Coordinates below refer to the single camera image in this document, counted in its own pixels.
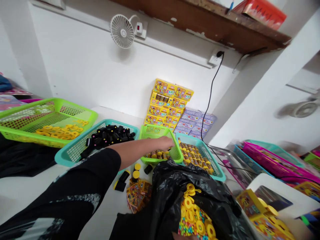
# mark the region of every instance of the pink plastic basket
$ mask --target pink plastic basket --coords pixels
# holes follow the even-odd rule
[[[289,182],[298,182],[303,183],[310,179],[310,182],[313,180],[317,183],[320,183],[320,179],[307,172],[303,168],[297,167],[296,165],[288,162],[287,160],[273,154],[267,149],[260,147],[258,145],[244,142],[243,151],[250,156],[253,160],[255,160],[262,167],[267,169],[270,173],[272,173],[275,177],[285,177],[285,176],[296,176],[295,177],[286,177],[281,178],[284,181]]]

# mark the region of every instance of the stacked candy boxes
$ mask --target stacked candy boxes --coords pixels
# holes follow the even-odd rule
[[[204,112],[193,108],[186,107],[175,132],[185,133],[195,138],[201,139],[201,128]],[[206,114],[203,120],[202,137],[206,136],[217,117],[213,114]]]
[[[174,131],[192,95],[190,89],[156,79],[145,123],[161,125]]]

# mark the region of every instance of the hand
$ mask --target hand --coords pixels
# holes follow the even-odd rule
[[[171,138],[168,138],[166,136],[157,138],[157,149],[166,152],[168,151],[169,148],[173,146],[174,146],[174,142]]]

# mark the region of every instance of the fan grille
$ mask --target fan grille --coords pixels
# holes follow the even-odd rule
[[[110,24],[111,36],[114,42],[121,48],[128,49],[134,40],[133,26],[129,19],[118,14],[114,16]]]

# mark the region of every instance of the wooden shelf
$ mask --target wooden shelf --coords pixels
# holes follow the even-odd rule
[[[286,48],[291,37],[209,0],[111,0],[175,28],[255,55]]]

